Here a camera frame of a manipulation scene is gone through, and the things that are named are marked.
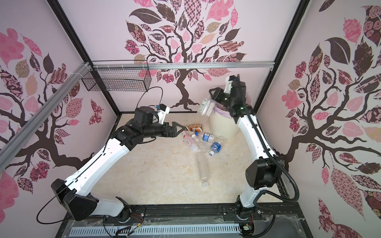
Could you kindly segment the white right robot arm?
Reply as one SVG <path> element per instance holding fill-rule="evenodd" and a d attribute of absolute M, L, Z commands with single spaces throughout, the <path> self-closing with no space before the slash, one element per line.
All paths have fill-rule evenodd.
<path fill-rule="evenodd" d="M 238 83 L 237 86 L 232 85 L 229 91 L 217 87 L 210 89 L 209 94 L 215 103 L 228 110 L 243 133 L 253 159 L 245 171 L 247 185 L 237 198 L 238 204 L 242 208 L 255 207 L 264 194 L 285 201 L 286 197 L 268 190 L 281 179 L 282 159 L 270 148 L 257 117 L 252 114 L 251 106 L 246 104 L 244 86 Z"/>

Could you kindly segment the tall clear bottle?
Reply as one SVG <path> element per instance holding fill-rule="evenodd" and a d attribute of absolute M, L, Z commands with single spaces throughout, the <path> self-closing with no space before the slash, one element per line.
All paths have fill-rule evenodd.
<path fill-rule="evenodd" d="M 198 169 L 198 176 L 202 183 L 202 186 L 209 186 L 209 170 L 205 155 L 203 153 L 198 153 L 196 155 L 196 163 Z"/>

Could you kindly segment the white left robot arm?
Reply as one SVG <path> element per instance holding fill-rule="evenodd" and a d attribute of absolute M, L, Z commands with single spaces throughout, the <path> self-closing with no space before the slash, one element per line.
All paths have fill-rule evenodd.
<path fill-rule="evenodd" d="M 109 216 L 125 223 L 130 219 L 131 206 L 122 198 L 96 198 L 91 190 L 119 159 L 137 145 L 144 144 L 145 138 L 153 142 L 158 137 L 176 138 L 185 132 L 185 126 L 164 121 L 168 113 L 169 108 L 163 104 L 157 110 L 150 107 L 136 108 L 134 118 L 113 132 L 103 148 L 82 168 L 65 180 L 57 179 L 52 183 L 55 197 L 74 220 Z"/>

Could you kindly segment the white bottle red cap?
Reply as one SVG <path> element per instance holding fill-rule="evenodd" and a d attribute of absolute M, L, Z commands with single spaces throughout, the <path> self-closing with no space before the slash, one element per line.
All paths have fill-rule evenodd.
<path fill-rule="evenodd" d="M 182 137 L 183 137 L 183 141 L 187 145 L 187 147 L 192 152 L 198 152 L 198 146 L 195 143 L 195 141 L 192 139 L 192 137 L 186 131 L 183 131 L 181 134 L 182 134 Z"/>

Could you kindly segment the small clear bottle green label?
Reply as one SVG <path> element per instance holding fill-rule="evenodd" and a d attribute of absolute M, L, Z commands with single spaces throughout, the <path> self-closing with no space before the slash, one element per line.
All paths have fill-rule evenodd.
<path fill-rule="evenodd" d="M 211 112 L 213 111 L 214 107 L 215 107 L 215 101 L 212 100 L 212 99 L 205 98 L 202 101 L 202 103 L 201 103 L 201 105 L 200 105 L 200 107 L 199 107 L 197 112 L 199 114 L 201 114 L 202 116 L 209 117 Z"/>

